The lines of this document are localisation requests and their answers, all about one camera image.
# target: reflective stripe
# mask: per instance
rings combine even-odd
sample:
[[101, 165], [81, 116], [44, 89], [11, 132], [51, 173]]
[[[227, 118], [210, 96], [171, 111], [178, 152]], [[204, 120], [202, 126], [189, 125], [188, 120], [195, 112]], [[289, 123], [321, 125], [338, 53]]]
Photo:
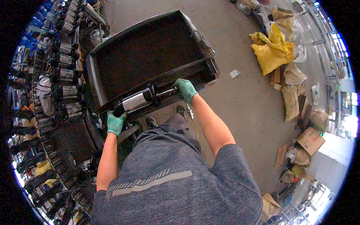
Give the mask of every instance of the reflective stripe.
[[114, 190], [112, 192], [112, 196], [117, 196], [117, 195], [122, 195], [122, 194], [129, 194], [130, 192], [140, 192], [143, 190], [146, 190], [148, 188], [151, 188], [152, 186], [155, 185], [159, 185], [171, 180], [177, 180], [177, 179], [182, 179], [185, 177], [190, 177], [192, 176], [193, 173], [191, 172], [191, 170], [187, 170], [184, 172], [179, 172], [179, 173], [174, 173], [174, 174], [169, 174], [167, 176], [164, 176], [162, 178], [159, 178], [157, 180], [153, 180], [150, 183], [146, 184], [146, 185], [142, 185], [142, 186], [138, 186], [138, 185], [134, 185], [131, 188], [124, 188], [124, 189], [118, 189], [118, 190]]

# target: paper scrap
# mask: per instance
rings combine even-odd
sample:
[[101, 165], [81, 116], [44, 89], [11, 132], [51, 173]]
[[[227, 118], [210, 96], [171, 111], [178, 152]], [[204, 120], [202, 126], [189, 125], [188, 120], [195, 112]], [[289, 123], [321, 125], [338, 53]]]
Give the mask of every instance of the paper scrap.
[[229, 73], [231, 78], [234, 79], [234, 77], [236, 77], [237, 75], [240, 74], [240, 72], [236, 69], [234, 71], [232, 71], [231, 73]]
[[280, 91], [281, 89], [281, 85], [280, 84], [277, 84], [277, 83], [274, 83], [274, 88], [278, 91]]

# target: wall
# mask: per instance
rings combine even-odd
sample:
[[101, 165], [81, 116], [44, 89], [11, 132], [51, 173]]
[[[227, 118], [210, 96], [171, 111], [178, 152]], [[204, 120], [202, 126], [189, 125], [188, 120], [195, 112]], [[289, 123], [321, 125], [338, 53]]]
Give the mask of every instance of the wall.
[[324, 139], [325, 143], [312, 155], [305, 171], [337, 193], [351, 162], [354, 143], [329, 133], [324, 134]]
[[340, 79], [339, 82], [341, 85], [341, 91], [349, 92], [349, 93], [355, 92], [354, 80]]

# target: forearm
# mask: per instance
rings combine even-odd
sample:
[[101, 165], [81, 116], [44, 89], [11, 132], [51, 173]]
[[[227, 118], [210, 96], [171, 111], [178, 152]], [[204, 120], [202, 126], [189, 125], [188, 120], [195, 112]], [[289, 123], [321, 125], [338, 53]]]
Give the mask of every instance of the forearm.
[[192, 98], [191, 105], [195, 109], [196, 116], [214, 157], [224, 145], [235, 144], [229, 128], [199, 94]]
[[96, 191], [107, 190], [110, 182], [117, 177], [117, 136], [108, 133], [96, 177]]

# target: concrete floor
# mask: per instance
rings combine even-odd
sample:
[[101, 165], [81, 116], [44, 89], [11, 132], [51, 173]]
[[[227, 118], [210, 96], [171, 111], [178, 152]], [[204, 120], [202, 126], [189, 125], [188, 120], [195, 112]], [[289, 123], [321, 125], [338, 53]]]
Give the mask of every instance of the concrete floor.
[[[282, 168], [273, 169], [277, 149], [295, 138], [299, 132], [294, 129], [295, 120], [284, 122], [282, 93], [269, 84], [267, 77], [261, 75], [256, 56], [250, 47], [253, 43], [248, 36], [260, 31], [260, 25], [253, 17], [246, 17], [227, 0], [115, 1], [104, 6], [104, 14], [109, 20], [114, 17], [111, 31], [117, 33], [139, 21], [176, 9], [190, 17], [217, 53], [215, 60], [221, 76], [200, 95], [228, 125], [236, 143], [242, 147], [261, 193], [282, 191], [285, 187], [279, 182]], [[303, 65], [304, 69], [309, 70], [306, 71], [308, 79], [316, 74], [310, 74], [311, 70], [321, 72], [321, 67], [319, 70], [318, 65], [314, 62], [311, 64], [313, 65], [310, 67]], [[232, 79], [229, 73], [234, 69], [241, 74]], [[315, 78], [310, 80], [307, 83], [308, 89], [317, 82]], [[175, 107], [176, 105], [171, 105], [150, 116], [158, 123], [163, 123], [175, 112]], [[207, 163], [212, 166], [214, 157], [201, 129], [199, 142]]]

